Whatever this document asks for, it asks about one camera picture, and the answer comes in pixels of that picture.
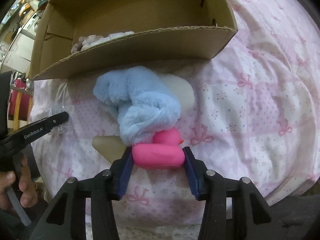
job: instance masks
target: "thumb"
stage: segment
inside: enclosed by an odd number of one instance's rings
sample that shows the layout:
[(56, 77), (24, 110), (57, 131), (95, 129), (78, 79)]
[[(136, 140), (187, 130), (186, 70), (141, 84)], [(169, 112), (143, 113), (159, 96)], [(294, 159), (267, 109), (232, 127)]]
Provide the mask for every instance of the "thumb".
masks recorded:
[(5, 188), (9, 187), (16, 180), (16, 175), (13, 171), (0, 172), (0, 194), (5, 191)]

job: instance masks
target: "bedsheet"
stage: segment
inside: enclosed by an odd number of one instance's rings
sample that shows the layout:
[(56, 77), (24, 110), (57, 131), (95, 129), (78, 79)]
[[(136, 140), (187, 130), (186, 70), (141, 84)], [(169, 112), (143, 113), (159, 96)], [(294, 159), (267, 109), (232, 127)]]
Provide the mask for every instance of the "bedsheet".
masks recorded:
[[(182, 146), (224, 177), (249, 177), (272, 205), (320, 176), (319, 30), (296, 0), (229, 1), (239, 32), (214, 59), (143, 65), (175, 69), (194, 89), (194, 108), (177, 123)], [(87, 179), (110, 167), (91, 145), (96, 135), (119, 135), (92, 94), (96, 78), (35, 82), (32, 121), (54, 104), (71, 109), (66, 134), (32, 145), (53, 195), (70, 176)], [(183, 169), (137, 167), (113, 205), (121, 239), (197, 239), (204, 208)], [(86, 214), (90, 239), (89, 203)]]

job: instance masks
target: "cream-colored object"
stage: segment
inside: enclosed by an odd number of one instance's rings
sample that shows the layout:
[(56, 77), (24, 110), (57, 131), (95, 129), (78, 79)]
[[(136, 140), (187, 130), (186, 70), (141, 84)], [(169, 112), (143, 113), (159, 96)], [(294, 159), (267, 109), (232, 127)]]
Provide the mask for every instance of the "cream-colored object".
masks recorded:
[(161, 81), (178, 98), (181, 105), (181, 116), (190, 110), (195, 104), (195, 95), (188, 81), (171, 74), (158, 74)]
[(120, 159), (126, 146), (119, 136), (95, 136), (92, 140), (92, 146), (111, 164)]

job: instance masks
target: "cardboard box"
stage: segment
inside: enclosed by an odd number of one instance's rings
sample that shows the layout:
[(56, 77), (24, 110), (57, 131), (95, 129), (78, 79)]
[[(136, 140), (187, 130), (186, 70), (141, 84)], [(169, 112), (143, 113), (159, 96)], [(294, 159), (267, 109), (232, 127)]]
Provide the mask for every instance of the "cardboard box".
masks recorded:
[[(80, 36), (129, 36), (71, 54)], [(31, 60), (35, 80), (167, 59), (211, 59), (237, 32), (226, 0), (50, 0)]]

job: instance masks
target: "blue gripper pad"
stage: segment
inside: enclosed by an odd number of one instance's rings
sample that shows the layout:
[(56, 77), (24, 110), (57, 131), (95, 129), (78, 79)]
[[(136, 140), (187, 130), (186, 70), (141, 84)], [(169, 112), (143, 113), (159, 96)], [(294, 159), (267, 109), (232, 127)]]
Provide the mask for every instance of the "blue gripper pad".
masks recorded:
[(203, 161), (196, 160), (190, 147), (184, 147), (185, 162), (183, 167), (189, 182), (189, 187), (196, 200), (206, 200), (209, 194), (209, 186), (204, 180), (204, 174), (208, 170)]
[(127, 191), (134, 165), (131, 150), (131, 147), (127, 147), (122, 158), (115, 160), (110, 167), (113, 173), (113, 200), (122, 199)]

